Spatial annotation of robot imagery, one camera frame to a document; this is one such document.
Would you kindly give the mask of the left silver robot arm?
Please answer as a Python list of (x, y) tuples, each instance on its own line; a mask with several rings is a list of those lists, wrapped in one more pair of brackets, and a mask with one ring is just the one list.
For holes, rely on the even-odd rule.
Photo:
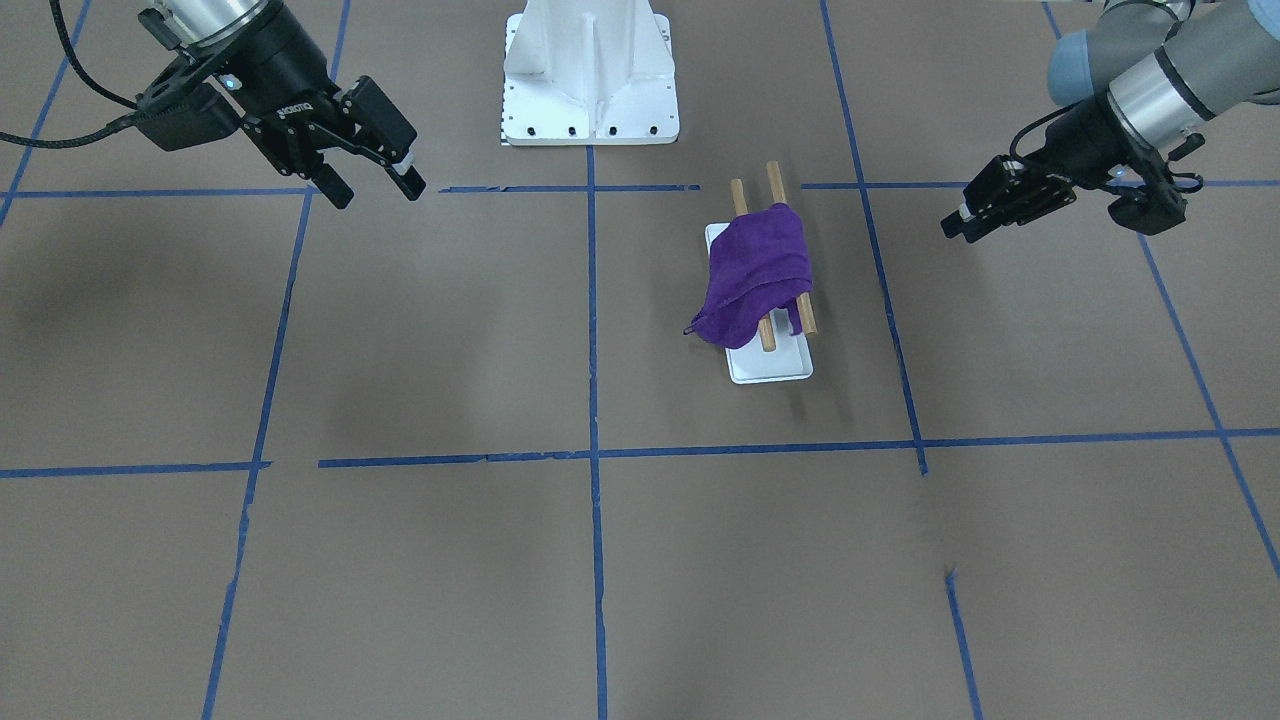
[(941, 223), (974, 243), (1074, 202), (1078, 190), (1112, 196), (1111, 219), (1142, 234), (1181, 224), (1201, 176), (1172, 164), (1199, 149), (1201, 127), (1243, 104), (1277, 102), (1277, 4), (1107, 1), (1091, 29), (1059, 40), (1047, 86), (1055, 110), (1033, 122), (963, 191)]

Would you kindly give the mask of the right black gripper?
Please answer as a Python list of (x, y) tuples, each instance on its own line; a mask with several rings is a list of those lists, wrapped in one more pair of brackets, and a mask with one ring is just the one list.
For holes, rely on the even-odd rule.
[(261, 10), (242, 27), (223, 67), (238, 79), (230, 95), (244, 133), (283, 176), (298, 176), (338, 210), (355, 191), (328, 164), (332, 149), (369, 159), (403, 196), (417, 201), (428, 183), (413, 165), (417, 131), (369, 76), (340, 88), (328, 59), (289, 10)]

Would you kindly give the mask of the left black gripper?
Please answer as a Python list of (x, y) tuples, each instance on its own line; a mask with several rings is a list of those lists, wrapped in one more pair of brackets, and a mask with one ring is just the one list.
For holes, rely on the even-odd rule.
[(947, 238), (975, 243), (986, 231), (1025, 225), (1103, 190), (1114, 169), (1137, 164), (1137, 142), (1108, 95), (1061, 108), (1020, 131), (965, 187), (965, 204), (940, 222)]

